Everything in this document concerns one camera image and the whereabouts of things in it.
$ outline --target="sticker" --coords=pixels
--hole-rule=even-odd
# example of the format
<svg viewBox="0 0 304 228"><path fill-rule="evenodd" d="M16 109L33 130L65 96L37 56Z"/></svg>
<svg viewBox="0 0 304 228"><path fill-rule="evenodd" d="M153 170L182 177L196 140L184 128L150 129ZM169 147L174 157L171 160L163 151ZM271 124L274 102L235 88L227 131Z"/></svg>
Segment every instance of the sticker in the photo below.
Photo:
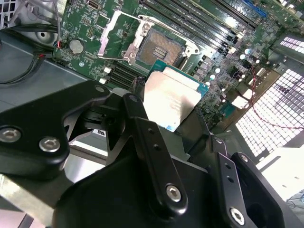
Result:
<svg viewBox="0 0 304 228"><path fill-rule="evenodd" d="M106 132L103 131L103 130L97 130L97 129L95 129L95 130L93 130L93 133L101 135L103 137L106 137Z"/></svg>

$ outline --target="motherboard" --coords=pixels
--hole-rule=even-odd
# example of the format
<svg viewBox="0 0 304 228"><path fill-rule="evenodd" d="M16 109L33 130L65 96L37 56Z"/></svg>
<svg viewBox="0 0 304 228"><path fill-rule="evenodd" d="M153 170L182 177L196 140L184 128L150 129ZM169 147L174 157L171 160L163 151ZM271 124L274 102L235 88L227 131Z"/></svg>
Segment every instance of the motherboard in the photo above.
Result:
<svg viewBox="0 0 304 228"><path fill-rule="evenodd" d="M197 106L212 127L235 108L226 94L267 68L280 34L304 34L296 8L302 0L69 0L54 59L124 89L161 60L208 86Z"/></svg>

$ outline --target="metal bracket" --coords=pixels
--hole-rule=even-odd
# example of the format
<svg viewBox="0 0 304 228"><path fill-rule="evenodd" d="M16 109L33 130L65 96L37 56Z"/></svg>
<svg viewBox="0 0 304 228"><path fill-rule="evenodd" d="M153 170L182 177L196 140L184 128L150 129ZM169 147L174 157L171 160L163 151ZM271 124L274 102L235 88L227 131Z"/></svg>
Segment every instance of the metal bracket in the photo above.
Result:
<svg viewBox="0 0 304 228"><path fill-rule="evenodd" d="M166 219L184 214L188 197L157 124L148 120L139 97L125 94L123 105L125 131L115 146L108 147L112 149L107 164L118 159L132 138L142 170L148 177L145 190L150 195L154 211Z"/></svg>
<svg viewBox="0 0 304 228"><path fill-rule="evenodd" d="M37 179L58 175L78 117L109 94L86 81L0 113L0 172Z"/></svg>

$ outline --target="metal mounting arm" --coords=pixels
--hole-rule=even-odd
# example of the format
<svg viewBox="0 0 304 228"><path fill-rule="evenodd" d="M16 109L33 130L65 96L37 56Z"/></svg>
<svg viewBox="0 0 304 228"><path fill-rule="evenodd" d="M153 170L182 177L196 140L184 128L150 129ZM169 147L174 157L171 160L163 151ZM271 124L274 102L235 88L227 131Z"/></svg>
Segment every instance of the metal mounting arm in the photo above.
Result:
<svg viewBox="0 0 304 228"><path fill-rule="evenodd" d="M22 177L3 180L31 192L41 180L49 186L62 176L69 143L101 129L108 132L107 166L61 196L54 228L303 227L252 161L229 158L195 111L181 125L192 164L172 159L142 98L86 81L0 113L0 173Z"/></svg>

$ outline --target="capacitor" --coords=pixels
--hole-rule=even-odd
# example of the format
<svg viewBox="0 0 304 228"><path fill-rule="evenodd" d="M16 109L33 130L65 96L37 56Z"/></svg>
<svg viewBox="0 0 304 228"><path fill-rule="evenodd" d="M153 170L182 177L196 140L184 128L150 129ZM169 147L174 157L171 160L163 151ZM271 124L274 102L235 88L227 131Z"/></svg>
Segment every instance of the capacitor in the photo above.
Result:
<svg viewBox="0 0 304 228"><path fill-rule="evenodd" d="M256 64L259 64L260 63L260 60L255 57L255 56L252 56L252 60L256 63Z"/></svg>
<svg viewBox="0 0 304 228"><path fill-rule="evenodd" d="M223 95L220 95L219 98L223 103L226 102L226 98Z"/></svg>
<svg viewBox="0 0 304 228"><path fill-rule="evenodd" d="M219 85L219 88L221 89L222 92L225 91L225 87L223 85Z"/></svg>
<svg viewBox="0 0 304 228"><path fill-rule="evenodd" d="M245 53L246 55L248 55L248 54L250 53L250 49L249 49L249 48L245 49L244 53Z"/></svg>
<svg viewBox="0 0 304 228"><path fill-rule="evenodd" d="M73 52L73 54L80 54L85 49L83 42L79 39L71 40L69 43L69 47L70 47L71 51Z"/></svg>

